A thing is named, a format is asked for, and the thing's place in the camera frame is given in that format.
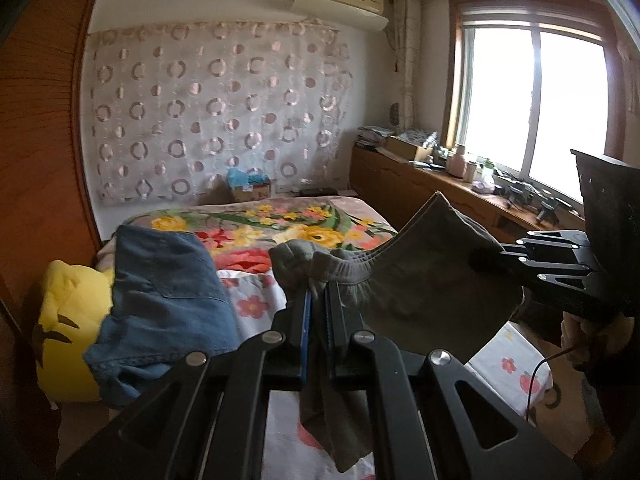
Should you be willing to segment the person's right hand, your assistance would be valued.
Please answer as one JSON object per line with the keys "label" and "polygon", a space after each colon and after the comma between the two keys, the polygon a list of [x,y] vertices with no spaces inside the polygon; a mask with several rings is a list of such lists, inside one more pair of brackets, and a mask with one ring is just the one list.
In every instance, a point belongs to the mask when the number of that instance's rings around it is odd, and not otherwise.
{"label": "person's right hand", "polygon": [[619,315],[604,324],[591,323],[577,315],[563,313],[561,349],[574,367],[612,356],[631,341],[636,320]]}

